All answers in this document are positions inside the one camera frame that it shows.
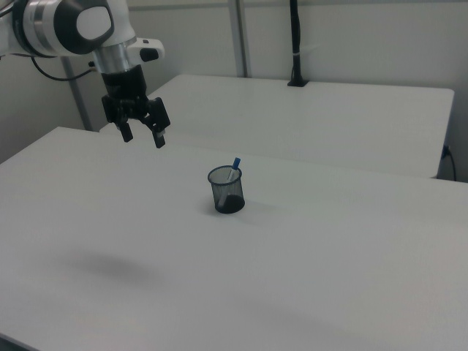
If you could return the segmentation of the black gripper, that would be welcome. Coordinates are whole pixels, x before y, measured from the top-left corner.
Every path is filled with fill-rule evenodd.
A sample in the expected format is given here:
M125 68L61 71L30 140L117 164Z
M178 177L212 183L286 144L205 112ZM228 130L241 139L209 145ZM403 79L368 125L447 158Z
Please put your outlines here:
M102 98L106 119L116 125L124 142L128 143L133 139L128 123L128 110L130 118L149 120L155 146L162 148L165 145L165 129L170 126L170 119L160 97L148 101L142 67L112 74L102 73L101 76L107 91Z

